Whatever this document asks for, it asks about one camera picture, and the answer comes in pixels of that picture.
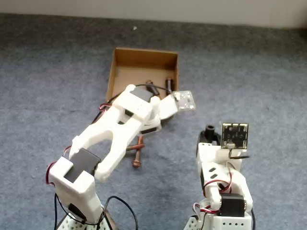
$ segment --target cardboard box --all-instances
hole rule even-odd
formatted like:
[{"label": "cardboard box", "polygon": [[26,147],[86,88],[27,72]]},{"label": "cardboard box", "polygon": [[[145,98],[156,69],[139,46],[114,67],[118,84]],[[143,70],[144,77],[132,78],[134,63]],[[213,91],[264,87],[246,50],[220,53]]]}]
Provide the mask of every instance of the cardboard box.
[{"label": "cardboard box", "polygon": [[[148,49],[116,48],[113,52],[106,99],[123,91],[129,84],[145,84],[165,87],[166,79],[173,80],[174,91],[178,90],[178,53]],[[159,90],[160,97],[166,93]]]}]

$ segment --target cable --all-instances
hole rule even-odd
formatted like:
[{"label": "cable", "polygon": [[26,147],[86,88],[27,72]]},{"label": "cable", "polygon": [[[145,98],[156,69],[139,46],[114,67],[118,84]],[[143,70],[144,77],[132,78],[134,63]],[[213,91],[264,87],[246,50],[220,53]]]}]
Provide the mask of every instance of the cable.
[{"label": "cable", "polygon": [[256,230],[256,217],[253,209],[251,209],[251,216],[253,218],[253,230]]},{"label": "cable", "polygon": [[67,150],[69,150],[71,148],[71,145],[67,146],[63,152],[62,152],[62,157],[65,157],[65,153],[67,152]]},{"label": "cable", "polygon": [[114,101],[115,98],[117,98],[118,96],[120,96],[120,94],[121,94],[122,92],[119,92],[119,93],[116,94],[115,96],[111,97],[111,98],[107,101],[107,103],[108,103],[108,104],[111,104],[112,101]]},{"label": "cable", "polygon": [[200,212],[205,212],[205,213],[209,213],[209,214],[215,214],[218,212],[217,211],[213,211],[213,210],[209,210],[209,208],[211,208],[210,205],[208,205],[207,207],[204,207],[204,208],[200,208]]},{"label": "cable", "polygon": [[112,106],[111,104],[102,103],[102,104],[99,106],[99,110],[103,110],[104,107],[111,107],[111,106]]},{"label": "cable", "polygon": [[194,203],[192,209],[193,209],[193,211],[195,212],[197,218],[198,218],[198,219],[201,219],[200,216],[199,216],[199,214],[198,214],[198,212],[196,211],[196,207],[200,207],[199,203]]},{"label": "cable", "polygon": [[205,215],[203,216],[203,221],[202,221],[202,226],[201,226],[201,230],[203,228],[203,226],[205,225],[205,218],[206,218],[207,213],[205,212]]},{"label": "cable", "polygon": [[157,85],[153,85],[153,84],[137,84],[137,85],[135,85],[135,86],[136,86],[136,87],[139,87],[139,86],[151,86],[151,87],[158,88],[158,89],[160,89],[160,90],[165,90],[165,91],[168,92],[169,94],[172,93],[171,90],[169,90],[169,89],[167,89],[167,88],[165,88],[165,87],[161,87],[161,86],[157,86]]},{"label": "cable", "polygon": [[49,182],[49,171],[51,169],[51,167],[54,165],[56,161],[52,162],[48,167],[47,167],[47,170],[46,170],[46,184],[51,184],[54,186],[54,183],[53,182]]},{"label": "cable", "polygon": [[228,157],[229,159],[245,159],[245,158],[250,158],[250,156],[238,156],[238,157],[232,157],[231,156],[231,153],[232,153],[232,149],[229,150],[229,153],[228,153]]},{"label": "cable", "polygon": [[[136,87],[139,87],[139,86],[151,86],[151,87],[155,87],[155,88],[158,88],[160,90],[165,90],[167,91],[168,93],[172,93],[172,91],[170,91],[169,89],[165,88],[165,87],[161,87],[161,86],[157,86],[157,85],[153,85],[153,84],[137,84],[135,85]],[[119,92],[118,94],[116,94],[115,96],[113,96],[111,99],[109,99],[107,101],[107,104],[111,104],[112,101],[114,101],[122,92]]]},{"label": "cable", "polygon": [[59,202],[59,205],[61,206],[61,208],[63,209],[63,211],[65,212],[65,214],[67,215],[67,216],[69,216],[70,218],[72,218],[74,221],[77,221],[77,222],[79,222],[79,223],[81,223],[81,224],[87,224],[87,225],[91,225],[91,226],[95,226],[95,225],[97,225],[98,223],[95,223],[95,224],[90,224],[90,223],[86,223],[85,222],[85,220],[84,221],[79,221],[79,220],[77,220],[76,218],[74,218],[74,217],[72,217],[71,215],[69,215],[69,213],[65,210],[65,208],[63,207],[63,205],[62,205],[62,203],[60,202],[60,200],[59,200],[59,197],[58,197],[58,195],[55,193],[55,197],[57,198],[57,200],[58,200],[58,202]]},{"label": "cable", "polygon": [[130,212],[132,213],[132,215],[133,215],[133,218],[134,218],[134,222],[135,222],[135,230],[138,230],[139,229],[139,224],[138,224],[138,219],[137,219],[137,217],[136,217],[136,215],[135,215],[135,213],[134,213],[134,211],[133,211],[133,209],[130,207],[130,205],[126,202],[126,201],[124,201],[123,199],[121,199],[121,198],[119,198],[118,196],[116,196],[116,195],[112,195],[112,196],[110,196],[107,200],[106,200],[106,203],[105,203],[105,210],[106,210],[106,207],[107,207],[107,205],[109,204],[109,201],[111,200],[111,199],[116,199],[116,200],[119,200],[121,203],[123,203],[125,206],[127,206],[127,208],[130,210]]},{"label": "cable", "polygon": [[223,189],[221,189],[219,192],[222,193],[222,192],[225,192],[226,190],[228,190],[229,188],[231,189],[231,182],[232,182],[232,174],[230,173],[230,168],[228,168],[229,170],[229,177],[230,177],[230,182],[227,182],[227,181],[224,181],[224,180],[212,180],[212,181],[208,181],[204,186],[203,186],[203,195],[206,197],[206,191],[205,191],[205,187],[209,184],[212,184],[214,182],[223,182],[225,184],[227,184],[227,186]]},{"label": "cable", "polygon": [[54,194],[54,230],[57,230],[58,224],[58,208],[57,208],[57,194]]},{"label": "cable", "polygon": [[77,222],[79,222],[79,223],[81,223],[81,224],[91,225],[91,226],[97,225],[97,227],[98,227],[98,225],[100,225],[100,223],[101,223],[101,222],[103,221],[103,219],[105,218],[105,216],[106,216],[106,208],[107,208],[107,206],[108,206],[110,200],[113,199],[113,198],[119,200],[119,201],[122,202],[125,206],[127,206],[127,208],[130,210],[130,212],[131,212],[132,215],[133,215],[133,218],[134,218],[134,221],[135,221],[135,230],[138,230],[138,228],[139,228],[138,219],[137,219],[137,217],[136,217],[136,215],[135,215],[133,209],[130,207],[130,205],[129,205],[126,201],[124,201],[123,199],[119,198],[119,197],[116,196],[116,195],[112,195],[112,196],[110,196],[110,197],[106,200],[106,203],[105,203],[105,205],[104,205],[104,210],[103,210],[103,212],[101,213],[101,216],[100,216],[100,218],[99,218],[99,221],[98,221],[97,223],[95,223],[95,224],[86,223],[85,220],[84,220],[84,221],[79,221],[79,220],[77,220],[76,218],[74,218],[74,217],[72,217],[71,215],[69,215],[69,213],[65,210],[65,208],[64,208],[63,205],[62,205],[62,203],[60,202],[59,197],[58,197],[58,195],[57,195],[56,193],[55,193],[55,206],[56,206],[56,202],[57,202],[57,200],[58,200],[59,205],[61,206],[61,208],[63,209],[63,211],[65,212],[65,214],[68,215],[70,218],[72,218],[74,221],[77,221]]}]

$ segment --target screw head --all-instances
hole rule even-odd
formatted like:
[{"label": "screw head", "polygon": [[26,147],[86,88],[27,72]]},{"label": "screw head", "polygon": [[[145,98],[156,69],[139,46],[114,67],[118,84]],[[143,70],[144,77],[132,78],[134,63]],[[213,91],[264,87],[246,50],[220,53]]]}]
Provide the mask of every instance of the screw head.
[{"label": "screw head", "polygon": [[133,168],[138,169],[141,166],[141,162],[140,161],[133,161],[132,166],[133,166]]}]

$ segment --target gray carpet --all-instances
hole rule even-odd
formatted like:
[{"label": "gray carpet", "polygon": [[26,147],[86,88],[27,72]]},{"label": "gray carpet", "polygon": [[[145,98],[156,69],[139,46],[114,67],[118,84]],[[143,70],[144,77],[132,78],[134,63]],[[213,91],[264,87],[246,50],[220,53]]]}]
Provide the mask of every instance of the gray carpet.
[{"label": "gray carpet", "polygon": [[[181,230],[202,197],[198,133],[206,124],[249,122],[252,157],[243,173],[257,229],[305,228],[307,41],[299,31],[0,15],[0,229],[53,229],[46,167],[105,101],[117,46],[178,51],[180,88],[194,93],[197,111],[145,139],[140,170],[128,156],[97,183],[103,203],[110,195],[127,200],[141,230]],[[104,147],[93,152],[103,157]],[[109,208],[121,229],[134,228],[121,203]]]}]

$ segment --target metal screw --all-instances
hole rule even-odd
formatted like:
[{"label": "metal screw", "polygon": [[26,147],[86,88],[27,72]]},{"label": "metal screw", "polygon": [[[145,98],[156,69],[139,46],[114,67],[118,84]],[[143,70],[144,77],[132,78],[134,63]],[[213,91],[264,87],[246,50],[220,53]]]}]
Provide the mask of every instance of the metal screw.
[{"label": "metal screw", "polygon": [[[143,143],[143,137],[139,137],[138,139],[138,145],[141,145]],[[135,153],[135,159],[132,162],[132,166],[135,169],[140,168],[141,166],[141,149],[137,149]]]}]

